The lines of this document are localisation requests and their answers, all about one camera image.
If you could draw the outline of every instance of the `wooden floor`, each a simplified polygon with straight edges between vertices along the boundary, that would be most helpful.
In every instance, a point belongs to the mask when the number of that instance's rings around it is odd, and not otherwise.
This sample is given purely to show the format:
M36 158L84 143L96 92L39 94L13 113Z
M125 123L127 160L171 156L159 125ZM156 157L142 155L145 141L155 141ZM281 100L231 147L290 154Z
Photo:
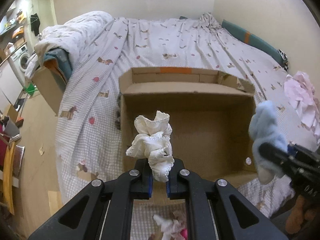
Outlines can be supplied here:
M48 191L59 191L54 148L57 117L40 94L27 99L21 116L24 124L18 145L26 148L20 187L13 188L13 227L28 237L50 217Z

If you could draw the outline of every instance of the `black cloth hanging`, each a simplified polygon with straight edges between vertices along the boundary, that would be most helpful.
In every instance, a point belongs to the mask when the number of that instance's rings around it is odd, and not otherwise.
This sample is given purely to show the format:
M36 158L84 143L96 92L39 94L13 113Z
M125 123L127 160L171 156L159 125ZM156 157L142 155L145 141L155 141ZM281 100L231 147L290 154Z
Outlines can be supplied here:
M35 33L35 36L39 35L39 27L40 27L40 20L38 14L31 14L30 16L30 24L31 24L31 31Z

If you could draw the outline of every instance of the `bed sheet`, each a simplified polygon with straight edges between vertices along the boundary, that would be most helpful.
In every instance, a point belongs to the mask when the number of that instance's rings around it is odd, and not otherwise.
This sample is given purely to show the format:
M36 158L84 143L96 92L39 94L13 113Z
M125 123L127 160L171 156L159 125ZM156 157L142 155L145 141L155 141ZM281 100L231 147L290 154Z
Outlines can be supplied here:
M87 48L74 68L61 102L56 152L64 203L88 184L76 175L79 163L103 181L116 179L123 172L121 132L115 126L118 78L131 67L143 66L218 69L249 79L256 88L256 103L266 99L274 102L279 128L287 140L316 150L313 133L301 125L284 95L287 73L271 56L232 37L211 14L204 14L200 20L147 21L121 17L106 25ZM63 111L70 114L65 117ZM283 177L261 185L255 179L239 190L270 217L292 197L289 182L288 177ZM168 216L172 208L135 204L131 239L147 240L155 231L153 214Z

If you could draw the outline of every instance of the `orange stripe on box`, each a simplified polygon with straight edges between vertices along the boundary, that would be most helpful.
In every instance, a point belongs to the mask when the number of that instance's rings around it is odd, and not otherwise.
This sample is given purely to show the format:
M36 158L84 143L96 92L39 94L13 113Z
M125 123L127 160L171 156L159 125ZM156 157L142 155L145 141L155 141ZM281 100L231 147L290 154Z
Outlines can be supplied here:
M245 35L244 35L244 43L245 44L248 44L249 43L249 37L250 37L251 33L249 32L246 32Z
M192 68L189 68L189 67L160 67L160 73L191 74Z

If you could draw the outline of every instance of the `pink clothing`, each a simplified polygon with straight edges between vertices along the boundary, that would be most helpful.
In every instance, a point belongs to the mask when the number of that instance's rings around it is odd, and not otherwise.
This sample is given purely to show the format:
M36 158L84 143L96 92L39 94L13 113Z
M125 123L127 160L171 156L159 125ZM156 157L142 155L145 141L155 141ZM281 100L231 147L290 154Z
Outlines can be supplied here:
M308 74L298 71L293 77L287 75L284 93L290 105L296 110L301 122L313 131L317 143L320 143L319 100L315 97L315 88Z

